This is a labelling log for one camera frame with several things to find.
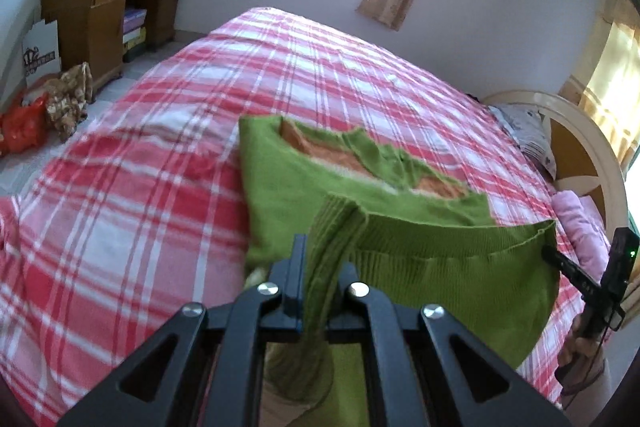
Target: triangular cutout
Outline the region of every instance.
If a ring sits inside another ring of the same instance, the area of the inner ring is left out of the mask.
[[[509,382],[459,336],[453,335],[449,342],[476,403],[484,403],[509,390]]]
[[[143,402],[152,402],[177,344],[178,336],[169,335],[122,380],[120,390]]]

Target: purple box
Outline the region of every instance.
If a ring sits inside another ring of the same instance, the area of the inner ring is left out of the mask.
[[[127,8],[124,10],[124,22],[122,23],[122,33],[126,34],[130,31],[140,28],[145,23],[146,10],[137,8]]]

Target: desk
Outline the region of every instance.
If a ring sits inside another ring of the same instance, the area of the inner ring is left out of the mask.
[[[156,48],[174,38],[178,0],[42,0],[42,17],[58,21],[62,69],[88,62],[94,89],[122,73],[125,6],[146,9],[146,42]]]

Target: black device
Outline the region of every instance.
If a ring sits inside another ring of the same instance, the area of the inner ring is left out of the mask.
[[[265,344],[294,343],[302,331],[305,243],[296,236],[269,282],[233,304],[184,305],[58,426],[257,426]],[[441,306],[393,304],[360,282],[351,263],[334,303],[326,339],[362,344],[372,427],[569,427]]]
[[[622,325],[625,312],[620,302],[625,296],[639,247],[640,239],[631,229],[616,229],[609,250],[609,262],[599,284],[555,248],[543,247],[543,259],[558,268],[582,294],[585,306],[578,337],[596,339],[607,327],[616,331]],[[580,358],[581,355],[575,355],[570,363],[556,369],[559,382],[562,383]]]

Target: pink pillow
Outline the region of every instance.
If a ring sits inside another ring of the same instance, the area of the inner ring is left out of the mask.
[[[551,206],[574,247],[580,266],[600,281],[609,262],[610,243],[604,222],[590,197],[578,198],[563,190],[551,197]]]

